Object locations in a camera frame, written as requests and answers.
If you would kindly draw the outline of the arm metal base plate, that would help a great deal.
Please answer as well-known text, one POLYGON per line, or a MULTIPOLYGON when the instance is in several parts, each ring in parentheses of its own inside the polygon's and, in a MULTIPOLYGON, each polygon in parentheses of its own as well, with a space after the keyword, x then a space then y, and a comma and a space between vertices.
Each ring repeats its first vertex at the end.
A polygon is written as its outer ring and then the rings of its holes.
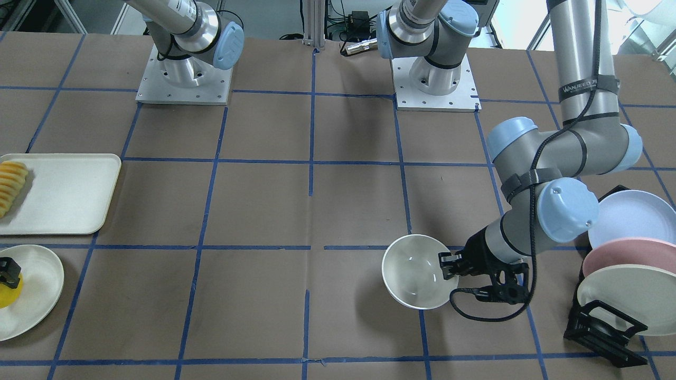
POLYGON ((398 110, 480 111, 480 96, 467 56, 461 65, 441 69, 423 57, 391 60, 398 110))
POLYGON ((159 58, 157 47, 153 46, 136 101, 155 105, 227 105, 231 69, 220 70, 193 57, 159 58))

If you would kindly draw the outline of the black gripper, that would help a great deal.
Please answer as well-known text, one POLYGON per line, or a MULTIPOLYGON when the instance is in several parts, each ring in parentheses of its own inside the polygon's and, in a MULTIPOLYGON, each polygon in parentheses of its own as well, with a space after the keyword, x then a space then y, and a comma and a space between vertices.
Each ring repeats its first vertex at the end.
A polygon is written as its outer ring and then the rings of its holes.
POLYGON ((472 235, 458 252, 439 252, 438 260, 439 264, 455 263, 455 267, 442 267, 444 280, 455 275, 497 274, 497 259, 488 248, 485 229, 472 235))

